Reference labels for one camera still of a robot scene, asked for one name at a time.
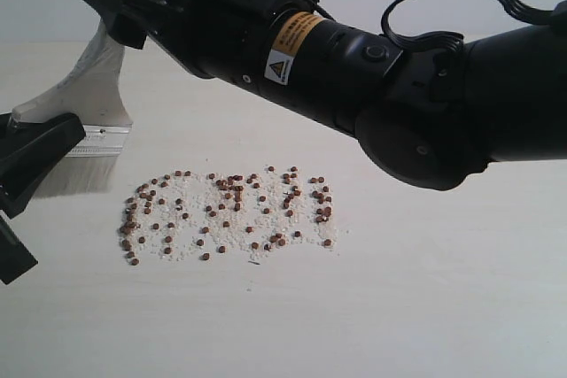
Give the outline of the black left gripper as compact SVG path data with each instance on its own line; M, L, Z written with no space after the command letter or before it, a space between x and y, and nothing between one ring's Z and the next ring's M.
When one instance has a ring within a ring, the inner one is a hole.
M24 212L48 173L86 133L79 118L61 114L39 124L17 125L1 116L1 282L9 285L38 265L8 224Z

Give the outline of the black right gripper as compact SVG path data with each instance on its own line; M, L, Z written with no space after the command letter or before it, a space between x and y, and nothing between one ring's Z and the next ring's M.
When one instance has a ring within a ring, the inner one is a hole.
M107 33L141 50L152 39L194 75L280 86L288 55L278 36L288 26L288 0L93 0Z

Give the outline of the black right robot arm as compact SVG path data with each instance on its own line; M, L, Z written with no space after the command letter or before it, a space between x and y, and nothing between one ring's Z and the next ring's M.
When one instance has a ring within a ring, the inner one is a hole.
M566 156L566 5L496 0L522 27L475 42L374 35L319 0L83 0L116 42L152 39L218 78L355 138L382 170L439 191L494 162Z

